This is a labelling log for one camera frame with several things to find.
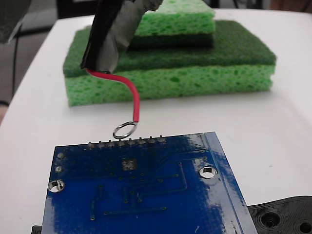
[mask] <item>black plastic part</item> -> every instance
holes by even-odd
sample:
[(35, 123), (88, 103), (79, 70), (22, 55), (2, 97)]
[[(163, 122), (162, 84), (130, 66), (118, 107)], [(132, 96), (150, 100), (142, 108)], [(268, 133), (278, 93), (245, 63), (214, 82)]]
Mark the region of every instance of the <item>black plastic part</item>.
[(33, 226), (31, 234), (41, 234), (42, 226)]
[(31, 0), (0, 0), (0, 43), (14, 37), (30, 3)]
[(312, 234), (312, 196), (248, 207), (258, 234)]
[(100, 0), (80, 67), (96, 70), (98, 53), (124, 0)]
[(89, 16), (96, 13), (98, 1), (57, 0), (58, 18)]

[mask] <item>green sponge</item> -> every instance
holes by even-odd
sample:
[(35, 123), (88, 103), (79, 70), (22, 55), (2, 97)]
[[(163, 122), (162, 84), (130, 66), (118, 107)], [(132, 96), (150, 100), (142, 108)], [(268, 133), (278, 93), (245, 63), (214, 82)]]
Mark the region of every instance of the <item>green sponge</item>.
[(211, 46), (215, 11), (202, 0), (165, 0), (145, 14), (130, 49)]
[(143, 16), (136, 36), (213, 33), (214, 16), (215, 11), (202, 0), (164, 0), (158, 10)]
[[(88, 40), (77, 32), (64, 64), (69, 105), (130, 101), (123, 84), (91, 77), (79, 69)], [(116, 74), (129, 78), (141, 99), (267, 91), (272, 85), (275, 55), (234, 21), (216, 21), (214, 48), (128, 51)]]

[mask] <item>white surface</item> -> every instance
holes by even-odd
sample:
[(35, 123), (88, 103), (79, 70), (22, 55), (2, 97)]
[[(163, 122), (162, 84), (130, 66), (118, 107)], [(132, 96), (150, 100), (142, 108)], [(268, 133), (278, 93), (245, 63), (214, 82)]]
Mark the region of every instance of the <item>white surface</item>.
[[(271, 92), (144, 101), (133, 138), (216, 131), (248, 205), (312, 195), (312, 15), (218, 10), (278, 56)], [(59, 20), (0, 127), (1, 233), (41, 225), (54, 147), (107, 141), (132, 103), (69, 108), (62, 65), (92, 17)]]

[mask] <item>black cable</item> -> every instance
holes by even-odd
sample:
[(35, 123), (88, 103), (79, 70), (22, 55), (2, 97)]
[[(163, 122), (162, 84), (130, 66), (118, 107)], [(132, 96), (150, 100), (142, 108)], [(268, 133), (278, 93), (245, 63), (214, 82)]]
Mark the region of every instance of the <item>black cable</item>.
[(0, 106), (9, 106), (9, 103), (6, 101), (0, 101)]
[(234, 2), (234, 5), (235, 5), (235, 8), (236, 8), (236, 9), (239, 9), (237, 0), (233, 0), (233, 2)]
[(13, 53), (13, 71), (12, 71), (12, 98), (15, 93), (15, 76), (16, 76), (16, 60), (17, 60), (17, 53), (18, 53), (18, 46), (19, 46), (19, 38), (20, 38), (20, 29), (21, 26), (19, 27), (17, 33), (16, 33), (16, 38), (15, 38), (15, 47), (14, 47), (14, 53)]
[(306, 4), (304, 5), (304, 7), (302, 8), (301, 12), (306, 12), (308, 7), (310, 6), (311, 4), (311, 0), (307, 0), (306, 1)]

